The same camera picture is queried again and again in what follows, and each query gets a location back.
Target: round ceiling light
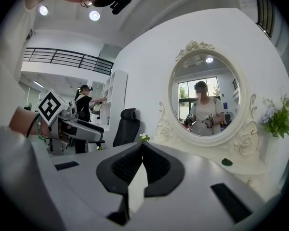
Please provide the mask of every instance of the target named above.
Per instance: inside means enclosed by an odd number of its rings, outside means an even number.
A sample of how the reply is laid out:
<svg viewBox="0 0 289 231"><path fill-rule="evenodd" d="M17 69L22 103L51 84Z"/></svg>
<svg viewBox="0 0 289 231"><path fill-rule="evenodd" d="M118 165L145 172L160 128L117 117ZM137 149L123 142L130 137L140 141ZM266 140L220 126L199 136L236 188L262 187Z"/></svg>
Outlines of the round ceiling light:
<svg viewBox="0 0 289 231"><path fill-rule="evenodd" d="M207 59L206 59L206 62L207 62L207 63L213 62L213 58L212 58L212 57L207 58Z"/></svg>
<svg viewBox="0 0 289 231"><path fill-rule="evenodd" d="M97 11L91 11L89 17L93 21L98 21L100 19L100 13L98 13Z"/></svg>
<svg viewBox="0 0 289 231"><path fill-rule="evenodd" d="M46 6L40 6L39 12L41 15L46 16L48 14L48 8Z"/></svg>

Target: woman in black shirt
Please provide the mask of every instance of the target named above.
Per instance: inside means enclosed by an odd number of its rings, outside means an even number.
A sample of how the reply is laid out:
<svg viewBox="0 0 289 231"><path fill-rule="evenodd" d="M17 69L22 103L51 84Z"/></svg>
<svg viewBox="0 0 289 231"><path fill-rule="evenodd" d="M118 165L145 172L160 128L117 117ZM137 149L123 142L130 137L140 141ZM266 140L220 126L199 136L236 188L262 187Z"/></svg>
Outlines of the woman in black shirt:
<svg viewBox="0 0 289 231"><path fill-rule="evenodd" d="M94 103L101 103L107 100L106 98L93 99L91 97L88 97L90 91L91 91L91 88L89 86L82 85L80 89L77 90L77 93L75 96L78 119L86 121L86 122L90 121L89 106L93 106ZM76 154L84 153L85 145L86 145L86 141L76 140L76 146L75 146Z"/></svg>

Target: oval mirror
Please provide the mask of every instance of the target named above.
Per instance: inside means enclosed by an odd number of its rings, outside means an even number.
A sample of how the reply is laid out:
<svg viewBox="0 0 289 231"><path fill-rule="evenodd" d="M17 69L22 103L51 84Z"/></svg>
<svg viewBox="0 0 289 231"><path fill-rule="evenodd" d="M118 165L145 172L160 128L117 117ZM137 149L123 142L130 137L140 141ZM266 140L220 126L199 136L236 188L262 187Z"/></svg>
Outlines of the oval mirror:
<svg viewBox="0 0 289 231"><path fill-rule="evenodd" d="M171 105L181 125L198 136L223 132L236 118L239 88L231 69L216 56L187 58L175 73Z"/></svg>

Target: ornate white mirror frame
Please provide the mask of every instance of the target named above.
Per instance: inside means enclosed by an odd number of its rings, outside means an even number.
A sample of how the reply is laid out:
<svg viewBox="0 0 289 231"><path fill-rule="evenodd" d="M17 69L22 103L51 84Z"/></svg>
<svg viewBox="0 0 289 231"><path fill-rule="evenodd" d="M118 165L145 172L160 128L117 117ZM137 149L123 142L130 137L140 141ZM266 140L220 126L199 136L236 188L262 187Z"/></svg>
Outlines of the ornate white mirror frame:
<svg viewBox="0 0 289 231"><path fill-rule="evenodd" d="M239 107L235 119L223 132L210 137L197 136L188 132L178 121L171 104L174 78L183 63L195 55L211 55L220 59L230 68L238 82ZM185 141L192 144L195 150L197 147L211 147L226 150L231 154L237 153L240 156L248 156L256 152L259 142L257 126L253 119L253 111L257 108L253 106L256 95L250 94L244 72L230 56L210 44L191 41L176 57L176 64L171 71L166 90L165 105L160 103L162 118L157 127L157 140L169 144L170 147L172 143Z"/></svg>

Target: chair headrest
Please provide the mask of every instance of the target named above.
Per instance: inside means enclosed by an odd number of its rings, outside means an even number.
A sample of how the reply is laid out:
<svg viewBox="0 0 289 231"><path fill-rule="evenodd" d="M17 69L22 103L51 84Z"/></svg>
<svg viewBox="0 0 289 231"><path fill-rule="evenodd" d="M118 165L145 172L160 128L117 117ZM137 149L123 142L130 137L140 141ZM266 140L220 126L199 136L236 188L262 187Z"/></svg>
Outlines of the chair headrest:
<svg viewBox="0 0 289 231"><path fill-rule="evenodd" d="M136 119L136 109L126 109L121 112L121 118L125 120L134 121Z"/></svg>

